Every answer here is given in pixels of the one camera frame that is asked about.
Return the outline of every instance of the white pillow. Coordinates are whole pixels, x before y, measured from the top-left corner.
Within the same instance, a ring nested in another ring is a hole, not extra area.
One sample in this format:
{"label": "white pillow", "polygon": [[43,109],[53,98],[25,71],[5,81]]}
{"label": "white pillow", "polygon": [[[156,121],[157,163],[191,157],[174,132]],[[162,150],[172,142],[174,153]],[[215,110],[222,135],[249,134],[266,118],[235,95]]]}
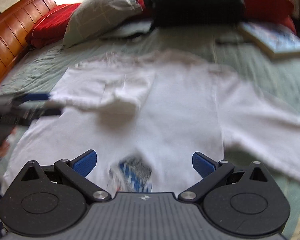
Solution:
{"label": "white pillow", "polygon": [[84,0],[71,15],[63,37],[63,48],[83,42],[92,35],[101,35],[141,13],[137,0]]}

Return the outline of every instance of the blue gripper pad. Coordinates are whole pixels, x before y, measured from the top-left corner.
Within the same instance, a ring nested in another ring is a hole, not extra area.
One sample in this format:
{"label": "blue gripper pad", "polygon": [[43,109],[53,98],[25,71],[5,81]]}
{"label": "blue gripper pad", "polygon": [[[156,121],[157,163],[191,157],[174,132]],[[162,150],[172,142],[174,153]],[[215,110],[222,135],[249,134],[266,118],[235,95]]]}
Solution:
{"label": "blue gripper pad", "polygon": [[205,178],[210,173],[213,173],[219,164],[202,153],[195,152],[192,155],[192,166],[202,178]]}
{"label": "blue gripper pad", "polygon": [[94,150],[88,150],[84,154],[71,161],[72,169],[81,176],[86,177],[97,164],[97,153]]}

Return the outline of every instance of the bed frame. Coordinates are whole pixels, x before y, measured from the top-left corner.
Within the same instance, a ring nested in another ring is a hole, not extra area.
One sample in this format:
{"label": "bed frame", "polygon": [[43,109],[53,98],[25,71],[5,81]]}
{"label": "bed frame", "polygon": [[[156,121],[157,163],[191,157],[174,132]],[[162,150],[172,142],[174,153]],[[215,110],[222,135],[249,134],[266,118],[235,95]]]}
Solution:
{"label": "bed frame", "polygon": [[21,0],[0,14],[0,82],[29,51],[25,37],[53,0]]}

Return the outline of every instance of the blue tool handle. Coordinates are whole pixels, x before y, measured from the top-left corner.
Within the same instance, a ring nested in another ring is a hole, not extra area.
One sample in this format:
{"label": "blue tool handle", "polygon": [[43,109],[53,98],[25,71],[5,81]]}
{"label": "blue tool handle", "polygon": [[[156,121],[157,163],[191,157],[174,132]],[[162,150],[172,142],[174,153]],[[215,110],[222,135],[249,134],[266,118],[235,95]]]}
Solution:
{"label": "blue tool handle", "polygon": [[48,100],[50,94],[47,93],[29,93],[22,97],[22,102]]}

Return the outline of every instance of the red cloth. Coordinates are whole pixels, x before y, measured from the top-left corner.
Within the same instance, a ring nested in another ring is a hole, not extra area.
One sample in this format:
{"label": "red cloth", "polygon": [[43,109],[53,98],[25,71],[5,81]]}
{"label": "red cloth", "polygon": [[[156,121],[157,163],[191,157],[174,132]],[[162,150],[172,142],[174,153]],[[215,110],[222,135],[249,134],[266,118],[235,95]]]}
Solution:
{"label": "red cloth", "polygon": [[26,36],[26,42],[40,49],[48,44],[59,41],[66,32],[71,14],[80,3],[55,6],[42,16]]}
{"label": "red cloth", "polygon": [[141,5],[141,8],[143,10],[141,15],[138,15],[137,17],[140,18],[150,18],[152,16],[151,10],[146,8],[145,3],[143,0],[138,0],[138,3]]}
{"label": "red cloth", "polygon": [[244,0],[244,3],[247,19],[282,24],[296,33],[290,17],[294,6],[289,0]]}

